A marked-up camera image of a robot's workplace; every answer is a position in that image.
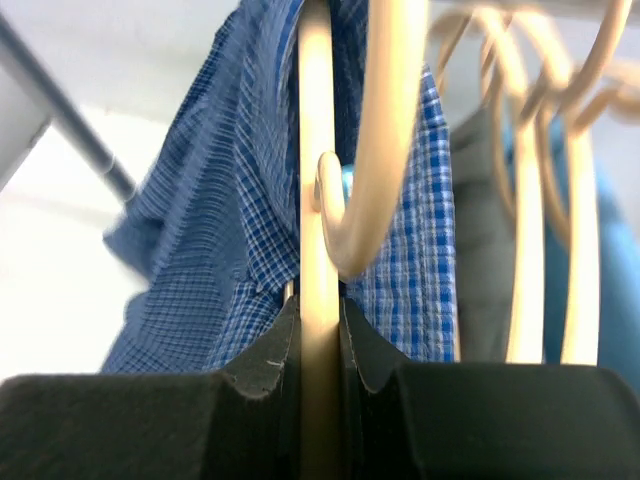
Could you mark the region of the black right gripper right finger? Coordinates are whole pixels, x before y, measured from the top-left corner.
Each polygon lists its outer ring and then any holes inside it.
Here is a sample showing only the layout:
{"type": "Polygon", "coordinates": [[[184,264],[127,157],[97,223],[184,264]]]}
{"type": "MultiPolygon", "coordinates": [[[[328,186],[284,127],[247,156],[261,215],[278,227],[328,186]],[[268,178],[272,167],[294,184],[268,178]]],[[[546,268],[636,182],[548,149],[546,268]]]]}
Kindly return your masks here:
{"type": "Polygon", "coordinates": [[[589,366],[420,363],[340,304],[352,479],[635,479],[639,401],[589,366]]]}

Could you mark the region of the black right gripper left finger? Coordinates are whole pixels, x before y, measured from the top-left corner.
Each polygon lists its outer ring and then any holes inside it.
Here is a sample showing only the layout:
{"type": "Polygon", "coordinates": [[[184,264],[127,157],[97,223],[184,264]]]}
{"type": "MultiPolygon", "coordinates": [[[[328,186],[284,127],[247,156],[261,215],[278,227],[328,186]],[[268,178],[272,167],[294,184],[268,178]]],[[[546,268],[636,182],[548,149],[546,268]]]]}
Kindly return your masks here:
{"type": "Polygon", "coordinates": [[[24,375],[1,387],[5,479],[295,479],[300,320],[198,374],[24,375]]]}

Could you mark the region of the beige hanger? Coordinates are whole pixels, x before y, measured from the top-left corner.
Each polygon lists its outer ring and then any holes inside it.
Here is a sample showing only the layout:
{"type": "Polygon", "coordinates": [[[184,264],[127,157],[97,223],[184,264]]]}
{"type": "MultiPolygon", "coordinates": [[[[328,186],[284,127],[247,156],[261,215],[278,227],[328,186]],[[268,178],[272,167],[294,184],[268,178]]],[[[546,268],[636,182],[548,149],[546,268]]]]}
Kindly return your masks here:
{"type": "Polygon", "coordinates": [[[519,8],[511,19],[528,34],[542,67],[529,91],[522,117],[534,118],[538,153],[543,172],[543,191],[552,225],[567,241],[569,253],[568,295],[561,350],[563,364],[597,364],[600,315],[600,262],[597,200],[589,134],[577,125],[580,101],[595,77],[582,78],[569,60],[551,20],[541,11],[519,8]],[[563,209],[556,188],[547,129],[558,113],[564,123],[568,166],[569,207],[563,209]]]}
{"type": "Polygon", "coordinates": [[[428,7],[368,6],[366,68],[353,191],[335,151],[331,15],[304,4],[298,22],[300,152],[300,475],[342,474],[340,280],[366,269],[390,226],[404,181],[420,96],[428,7]]]}
{"type": "Polygon", "coordinates": [[[516,42],[504,26],[503,13],[492,6],[457,7],[445,11],[429,29],[429,38],[441,41],[437,84],[467,29],[485,35],[494,55],[494,76],[483,94],[491,120],[494,170],[507,212],[515,219],[515,273],[511,326],[506,352],[509,363],[540,364],[544,329],[544,208],[535,127],[524,120],[527,75],[516,42]],[[502,97],[512,121],[515,183],[506,171],[502,143],[502,97]]]}
{"type": "Polygon", "coordinates": [[[639,99],[627,92],[632,85],[633,68],[614,69],[610,66],[631,6],[630,1],[611,1],[608,4],[593,46],[579,70],[568,59],[564,45],[546,15],[535,9],[515,12],[514,18],[531,35],[542,59],[539,77],[520,113],[522,120],[533,117],[546,103],[556,106],[561,113],[573,114],[574,118],[565,124],[576,133],[588,129],[608,107],[627,118],[639,116],[639,99]],[[578,112],[581,100],[604,75],[614,76],[618,85],[600,91],[582,112],[578,112]]]}

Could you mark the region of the blue plaid shirt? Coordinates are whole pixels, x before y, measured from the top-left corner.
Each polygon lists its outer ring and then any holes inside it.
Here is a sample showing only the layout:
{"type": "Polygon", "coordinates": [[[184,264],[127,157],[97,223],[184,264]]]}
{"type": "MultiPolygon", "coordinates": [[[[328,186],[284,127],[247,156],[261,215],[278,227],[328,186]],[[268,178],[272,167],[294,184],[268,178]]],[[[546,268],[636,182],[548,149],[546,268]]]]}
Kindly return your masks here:
{"type": "MultiPolygon", "coordinates": [[[[299,273],[298,1],[244,1],[106,246],[148,282],[106,373],[224,366],[266,332],[299,273]]],[[[345,289],[416,361],[454,358],[449,133],[429,71],[402,197],[376,260],[345,289]]]]}

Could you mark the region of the grey hanging garment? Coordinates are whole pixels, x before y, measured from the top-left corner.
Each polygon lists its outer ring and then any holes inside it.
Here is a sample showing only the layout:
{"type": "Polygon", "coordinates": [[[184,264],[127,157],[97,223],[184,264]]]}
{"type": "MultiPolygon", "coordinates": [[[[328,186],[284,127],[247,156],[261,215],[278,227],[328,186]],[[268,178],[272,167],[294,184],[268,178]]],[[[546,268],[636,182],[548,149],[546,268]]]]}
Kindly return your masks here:
{"type": "Polygon", "coordinates": [[[515,239],[496,187],[488,111],[450,135],[459,344],[465,361],[502,362],[511,320],[515,239]]]}

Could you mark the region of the light blue hanging garment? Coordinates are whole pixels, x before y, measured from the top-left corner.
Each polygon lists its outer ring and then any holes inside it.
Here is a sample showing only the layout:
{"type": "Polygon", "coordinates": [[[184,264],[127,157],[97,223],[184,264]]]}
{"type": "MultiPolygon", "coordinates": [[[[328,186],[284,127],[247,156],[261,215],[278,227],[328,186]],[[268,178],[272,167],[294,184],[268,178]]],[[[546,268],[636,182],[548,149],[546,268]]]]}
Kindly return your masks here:
{"type": "MultiPolygon", "coordinates": [[[[600,233],[601,320],[598,365],[639,389],[639,245],[624,220],[605,174],[596,174],[600,233]]],[[[545,246],[546,360],[560,359],[567,305],[569,259],[547,227],[545,246]]]]}

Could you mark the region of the metal clothes rack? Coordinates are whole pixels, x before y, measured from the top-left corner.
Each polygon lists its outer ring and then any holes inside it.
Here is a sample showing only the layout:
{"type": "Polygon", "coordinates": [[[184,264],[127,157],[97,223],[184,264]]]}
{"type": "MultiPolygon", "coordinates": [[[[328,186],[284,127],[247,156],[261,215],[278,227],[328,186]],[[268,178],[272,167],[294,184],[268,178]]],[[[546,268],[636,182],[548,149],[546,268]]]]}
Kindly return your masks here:
{"type": "Polygon", "coordinates": [[[116,198],[123,204],[130,202],[136,194],[134,180],[5,17],[1,18],[1,64],[45,116],[58,124],[116,198]]]}

